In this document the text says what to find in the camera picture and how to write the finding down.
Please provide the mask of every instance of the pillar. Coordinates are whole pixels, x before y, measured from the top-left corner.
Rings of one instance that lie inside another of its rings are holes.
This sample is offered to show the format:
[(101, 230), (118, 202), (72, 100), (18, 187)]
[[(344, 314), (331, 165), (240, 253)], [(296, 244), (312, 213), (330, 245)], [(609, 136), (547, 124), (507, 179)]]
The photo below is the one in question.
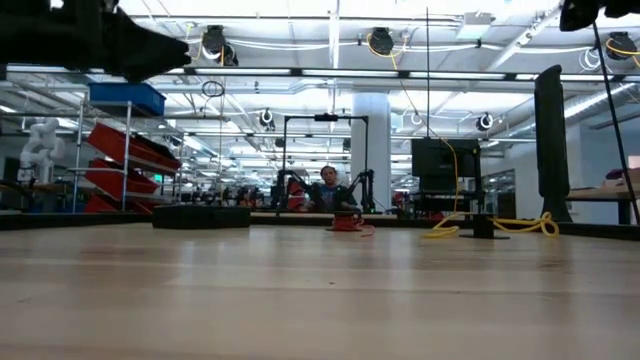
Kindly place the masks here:
[[(353, 94), (351, 113), (353, 116), (369, 116), (368, 168), (375, 171), (373, 196), (376, 210), (391, 208), (391, 107), (384, 93)], [(365, 123), (351, 121), (351, 178), (364, 170)], [(360, 187), (353, 194), (360, 204)]]

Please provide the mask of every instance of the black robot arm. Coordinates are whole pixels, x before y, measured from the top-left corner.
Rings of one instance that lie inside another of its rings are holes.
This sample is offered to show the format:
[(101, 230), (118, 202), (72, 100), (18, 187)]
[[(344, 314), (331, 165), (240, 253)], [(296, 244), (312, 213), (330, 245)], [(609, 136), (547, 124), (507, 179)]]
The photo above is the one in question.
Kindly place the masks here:
[(279, 170), (278, 180), (276, 182), (276, 188), (280, 193), (278, 196), (280, 198), (278, 209), (282, 210), (286, 208), (287, 198), (289, 197), (289, 186), (285, 187), (285, 183), (284, 183), (285, 176), (287, 175), (289, 175), (291, 179), (296, 181), (300, 185), (302, 190), (304, 190), (304, 192), (309, 194), (311, 201), (313, 201), (316, 204), (315, 205), (316, 208), (320, 208), (320, 209), (324, 208), (324, 203), (322, 201), (322, 196), (320, 196), (320, 188), (318, 187), (318, 184), (313, 184), (313, 185), (307, 184), (302, 179), (302, 177), (300, 177), (300, 175), (298, 175), (293, 170)]
[(375, 172), (371, 169), (360, 172), (346, 190), (338, 193), (338, 196), (336, 196), (336, 202), (338, 204), (342, 204), (342, 202), (347, 201), (353, 195), (358, 184), (362, 184), (362, 200), (360, 202), (362, 204), (362, 210), (365, 213), (375, 212), (376, 204), (373, 200), (374, 175)]

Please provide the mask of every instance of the man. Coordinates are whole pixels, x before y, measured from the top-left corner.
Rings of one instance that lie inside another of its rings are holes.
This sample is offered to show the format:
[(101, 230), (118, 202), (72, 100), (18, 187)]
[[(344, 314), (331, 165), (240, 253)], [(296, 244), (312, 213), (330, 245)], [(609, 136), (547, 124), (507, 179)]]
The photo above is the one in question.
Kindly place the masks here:
[[(320, 195), (322, 197), (322, 202), (324, 202), (324, 210), (325, 211), (345, 211), (345, 210), (355, 210), (357, 208), (356, 199), (354, 199), (353, 195), (349, 195), (347, 201), (343, 201), (340, 203), (340, 208), (334, 208), (334, 197), (338, 192), (339, 183), (338, 183), (338, 172), (332, 166), (325, 166), (320, 170), (320, 176), (322, 180), (324, 180), (324, 185), (320, 185)], [(315, 207), (315, 203), (313, 201), (307, 204), (307, 208), (311, 209)]]

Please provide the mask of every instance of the monitor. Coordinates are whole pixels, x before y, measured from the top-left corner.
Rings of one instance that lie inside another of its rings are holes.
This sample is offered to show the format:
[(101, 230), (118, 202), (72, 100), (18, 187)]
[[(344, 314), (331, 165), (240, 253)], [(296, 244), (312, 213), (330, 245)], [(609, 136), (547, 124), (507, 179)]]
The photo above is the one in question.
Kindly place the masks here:
[[(476, 156), (480, 157), (477, 139), (451, 139), (458, 162), (458, 177), (476, 176)], [(418, 177), (454, 178), (453, 152), (442, 140), (424, 138), (411, 140), (411, 174)]]

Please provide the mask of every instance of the black pole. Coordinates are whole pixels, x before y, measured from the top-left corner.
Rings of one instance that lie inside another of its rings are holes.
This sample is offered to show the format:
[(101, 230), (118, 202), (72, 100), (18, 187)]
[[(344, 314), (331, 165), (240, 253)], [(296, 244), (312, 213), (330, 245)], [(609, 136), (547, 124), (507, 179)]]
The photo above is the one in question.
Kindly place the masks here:
[(598, 25), (593, 22), (593, 33), (596, 37), (596, 44), (598, 44), (598, 56), (600, 57), (600, 67), (602, 68), (602, 75), (604, 76), (604, 86), (607, 89), (607, 98), (609, 100), (609, 110), (611, 111), (611, 122), (613, 122), (613, 128), (616, 132), (616, 141), (618, 143), (618, 154), (620, 155), (620, 164), (622, 165), (622, 173), (624, 174), (624, 181), (627, 183), (627, 190), (629, 191), (629, 199), (631, 200), (631, 206), (633, 207), (633, 213), (636, 218), (636, 225), (640, 225), (640, 214), (638, 213), (638, 203), (636, 201), (636, 193), (633, 191), (633, 185), (631, 184), (631, 176), (629, 176), (629, 167), (627, 166), (627, 159), (625, 158), (624, 145), (622, 144), (622, 136), (620, 135), (620, 125), (618, 123), (618, 116), (616, 115), (616, 108), (613, 103), (613, 97), (611, 96), (611, 84), (609, 83), (609, 74), (607, 73), (607, 66), (604, 63), (604, 53), (602, 51), (602, 45), (600, 44), (600, 33), (598, 32)]
[[(369, 170), (369, 117), (363, 116), (362, 121), (364, 121), (364, 171)], [(368, 201), (368, 192), (367, 192), (367, 183), (366, 181), (362, 182), (362, 210), (369, 212), (369, 201)]]
[(431, 37), (429, 36), (429, 7), (427, 6), (427, 138), (431, 130)]

